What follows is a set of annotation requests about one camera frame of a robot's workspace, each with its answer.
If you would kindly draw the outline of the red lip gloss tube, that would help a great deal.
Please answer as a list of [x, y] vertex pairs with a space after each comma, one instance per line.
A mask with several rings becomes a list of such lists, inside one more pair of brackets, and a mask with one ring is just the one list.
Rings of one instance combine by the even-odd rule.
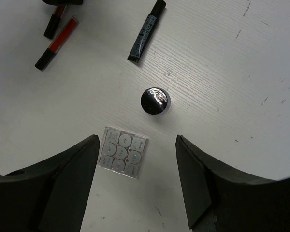
[[44, 37], [46, 37], [50, 40], [54, 38], [56, 30], [60, 24], [62, 15], [63, 15], [66, 8], [67, 8], [67, 6], [57, 6], [56, 7], [55, 11], [51, 15], [51, 18], [48, 22], [47, 27], [45, 29]]
[[49, 65], [49, 63], [53, 60], [58, 51], [62, 48], [73, 31], [76, 29], [78, 24], [79, 22], [75, 17], [70, 18], [64, 28], [60, 31], [60, 33], [56, 36], [53, 42], [48, 46], [48, 48], [36, 62], [35, 67], [38, 70], [43, 71]]

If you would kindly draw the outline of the white bottle black cap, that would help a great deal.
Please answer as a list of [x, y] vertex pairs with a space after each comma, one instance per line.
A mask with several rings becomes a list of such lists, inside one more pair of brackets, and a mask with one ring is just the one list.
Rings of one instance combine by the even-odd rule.
[[151, 116], [162, 116], [171, 108], [171, 97], [169, 93], [159, 87], [146, 89], [141, 96], [142, 109]]

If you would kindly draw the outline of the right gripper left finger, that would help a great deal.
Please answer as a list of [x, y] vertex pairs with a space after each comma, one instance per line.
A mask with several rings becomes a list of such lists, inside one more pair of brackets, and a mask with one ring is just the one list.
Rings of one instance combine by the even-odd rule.
[[98, 161], [91, 135], [34, 165], [0, 175], [0, 232], [78, 232]]

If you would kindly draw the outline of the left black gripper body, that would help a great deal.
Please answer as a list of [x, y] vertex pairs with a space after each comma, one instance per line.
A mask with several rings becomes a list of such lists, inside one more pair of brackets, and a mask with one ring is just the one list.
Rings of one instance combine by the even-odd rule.
[[83, 0], [42, 0], [48, 5], [82, 5]]

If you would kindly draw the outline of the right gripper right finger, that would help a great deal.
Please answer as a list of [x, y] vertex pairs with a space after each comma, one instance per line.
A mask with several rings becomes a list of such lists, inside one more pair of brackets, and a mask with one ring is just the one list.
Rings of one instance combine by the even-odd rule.
[[181, 189], [194, 232], [290, 232], [290, 177], [245, 173], [182, 135], [175, 143]]

